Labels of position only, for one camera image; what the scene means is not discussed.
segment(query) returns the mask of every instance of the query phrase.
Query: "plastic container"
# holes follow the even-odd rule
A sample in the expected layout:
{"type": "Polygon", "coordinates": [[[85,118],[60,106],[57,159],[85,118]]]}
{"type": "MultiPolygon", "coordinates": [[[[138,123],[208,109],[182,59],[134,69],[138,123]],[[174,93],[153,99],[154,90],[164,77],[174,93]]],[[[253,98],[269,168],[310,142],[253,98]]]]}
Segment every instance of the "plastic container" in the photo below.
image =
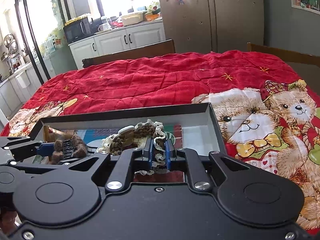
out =
{"type": "Polygon", "coordinates": [[[123,26],[137,24],[143,21],[143,12],[134,12],[127,15],[122,15],[121,18],[123,26]]]}
{"type": "Polygon", "coordinates": [[[149,21],[153,21],[155,19],[158,19],[159,18],[159,15],[158,14],[147,14],[146,15],[146,20],[149,22],[149,21]]]}
{"type": "Polygon", "coordinates": [[[28,85],[30,85],[30,80],[25,71],[22,71],[21,73],[16,75],[16,80],[22,88],[26,88],[28,85]]]}

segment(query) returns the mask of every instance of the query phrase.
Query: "red quilt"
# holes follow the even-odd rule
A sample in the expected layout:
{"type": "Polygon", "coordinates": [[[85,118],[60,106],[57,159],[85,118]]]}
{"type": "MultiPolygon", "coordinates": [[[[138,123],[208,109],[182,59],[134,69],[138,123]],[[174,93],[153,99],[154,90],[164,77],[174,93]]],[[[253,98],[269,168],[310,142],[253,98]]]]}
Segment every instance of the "red quilt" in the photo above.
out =
{"type": "Polygon", "coordinates": [[[119,60],[46,82],[4,128],[28,135],[42,117],[211,102],[228,154],[303,190],[298,223],[320,226],[320,98],[283,61],[257,52],[119,60]]]}

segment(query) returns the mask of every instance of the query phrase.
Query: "chair backrest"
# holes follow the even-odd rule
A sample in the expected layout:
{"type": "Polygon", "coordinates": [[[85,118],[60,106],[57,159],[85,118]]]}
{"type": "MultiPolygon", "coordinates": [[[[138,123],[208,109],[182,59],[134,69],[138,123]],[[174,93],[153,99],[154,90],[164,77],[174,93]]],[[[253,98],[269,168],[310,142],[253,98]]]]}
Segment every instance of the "chair backrest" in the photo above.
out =
{"type": "Polygon", "coordinates": [[[316,65],[320,67],[320,57],[315,55],[309,55],[309,54],[299,53],[291,50],[261,46],[261,45],[251,44],[250,42],[247,43],[247,49],[248,51],[256,51],[256,52],[275,55],[280,59],[282,59],[284,62],[302,63],[302,64],[308,64],[308,65],[316,65]]]}
{"type": "Polygon", "coordinates": [[[142,57],[157,57],[166,54],[176,53],[173,40],[162,41],[135,49],[128,49],[112,54],[103,55],[94,58],[85,58],[82,60],[83,68],[99,65],[102,63],[112,62],[120,59],[137,59],[142,57]]]}

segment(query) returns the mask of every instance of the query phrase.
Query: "cartoon bear face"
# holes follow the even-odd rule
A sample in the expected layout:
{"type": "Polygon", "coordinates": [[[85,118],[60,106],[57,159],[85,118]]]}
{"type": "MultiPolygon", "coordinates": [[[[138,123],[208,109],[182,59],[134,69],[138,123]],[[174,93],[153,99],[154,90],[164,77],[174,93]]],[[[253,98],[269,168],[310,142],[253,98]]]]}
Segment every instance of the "cartoon bear face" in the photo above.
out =
{"type": "Polygon", "coordinates": [[[290,90],[270,96],[265,105],[279,114],[288,124],[305,124],[311,121],[316,112],[316,103],[308,95],[307,89],[295,84],[290,90]]]}
{"type": "Polygon", "coordinates": [[[279,125],[279,116],[266,108],[257,89],[203,94],[192,102],[212,104],[223,138],[233,144],[263,139],[279,125]]]}

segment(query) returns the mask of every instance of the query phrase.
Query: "blue gripper pad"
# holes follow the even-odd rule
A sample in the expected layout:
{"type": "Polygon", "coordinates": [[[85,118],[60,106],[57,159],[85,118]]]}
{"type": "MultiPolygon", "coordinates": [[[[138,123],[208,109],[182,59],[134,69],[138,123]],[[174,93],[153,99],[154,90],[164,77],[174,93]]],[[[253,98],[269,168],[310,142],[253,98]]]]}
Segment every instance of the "blue gripper pad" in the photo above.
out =
{"type": "Polygon", "coordinates": [[[52,153],[54,152],[53,145],[54,143],[42,143],[37,149],[37,154],[42,157],[52,156],[52,153]]]}

